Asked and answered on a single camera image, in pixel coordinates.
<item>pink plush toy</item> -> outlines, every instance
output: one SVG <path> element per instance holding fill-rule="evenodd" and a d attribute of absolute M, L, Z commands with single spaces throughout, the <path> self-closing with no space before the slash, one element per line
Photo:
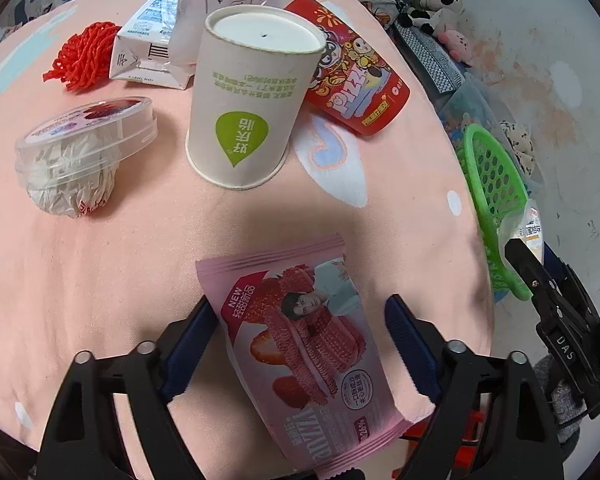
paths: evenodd
<path fill-rule="evenodd" d="M 468 66 L 474 65 L 474 50 L 467 38 L 460 34 L 457 30 L 452 28 L 440 32 L 438 34 L 438 41 L 442 43 L 445 48 L 449 51 L 451 59 L 455 62 L 463 62 Z"/>

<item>pink snack package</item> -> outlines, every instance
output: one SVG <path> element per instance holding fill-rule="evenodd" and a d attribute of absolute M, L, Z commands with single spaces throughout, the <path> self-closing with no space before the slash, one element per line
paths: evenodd
<path fill-rule="evenodd" d="M 236 373 L 298 470 L 321 479 L 404 433 L 339 236 L 196 262 Z"/>

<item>metal screw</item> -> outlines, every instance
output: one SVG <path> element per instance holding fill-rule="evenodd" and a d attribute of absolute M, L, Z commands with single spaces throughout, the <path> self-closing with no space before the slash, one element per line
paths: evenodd
<path fill-rule="evenodd" d="M 155 349 L 155 343 L 153 341 L 142 341 L 138 345 L 138 353 L 142 355 L 147 355 L 153 352 Z"/>
<path fill-rule="evenodd" d="M 91 357 L 93 357 L 91 355 L 91 352 L 89 352 L 88 350 L 83 350 L 75 357 L 74 361 L 77 362 L 79 365 L 83 365 L 85 364 L 85 362 L 91 359 Z"/>
<path fill-rule="evenodd" d="M 522 352 L 515 351 L 511 353 L 511 360 L 519 365 L 523 365 L 526 363 L 526 355 Z"/>
<path fill-rule="evenodd" d="M 466 345 L 458 339 L 452 339 L 446 344 L 446 347 L 449 348 L 449 350 L 451 350 L 454 354 L 463 354 L 466 352 Z"/>

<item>small snack package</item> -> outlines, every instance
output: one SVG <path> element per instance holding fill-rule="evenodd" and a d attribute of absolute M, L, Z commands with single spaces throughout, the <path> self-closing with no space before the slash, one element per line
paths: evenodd
<path fill-rule="evenodd" d="M 528 199 L 524 209 L 509 212 L 498 228 L 498 245 L 500 257 L 509 270 L 514 268 L 504 255 L 504 246 L 512 238 L 522 240 L 536 259 L 544 264 L 544 237 L 542 235 L 542 221 L 538 212 L 538 205 L 533 199 Z"/>
<path fill-rule="evenodd" d="M 157 134 L 147 97 L 83 105 L 40 124 L 16 142 L 18 182 L 46 213 L 87 215 L 109 199 L 120 161 Z"/>
<path fill-rule="evenodd" d="M 409 87 L 355 30 L 316 0 L 267 0 L 316 25 L 327 48 L 315 69 L 305 101 L 371 136 L 400 112 Z"/>
<path fill-rule="evenodd" d="M 410 426 L 395 408 L 342 238 L 196 269 L 242 386 L 297 470 L 330 478 Z"/>

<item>red snack package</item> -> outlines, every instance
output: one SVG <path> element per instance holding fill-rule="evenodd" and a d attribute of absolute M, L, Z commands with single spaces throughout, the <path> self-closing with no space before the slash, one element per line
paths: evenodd
<path fill-rule="evenodd" d="M 355 30 L 316 0 L 267 0 L 266 5 L 309 20 L 327 40 L 305 101 L 363 136 L 391 122 L 407 102 L 409 87 Z"/>
<path fill-rule="evenodd" d="M 345 471 L 400 436 L 362 301 L 327 240 L 196 262 L 230 360 L 269 433 L 298 470 Z"/>

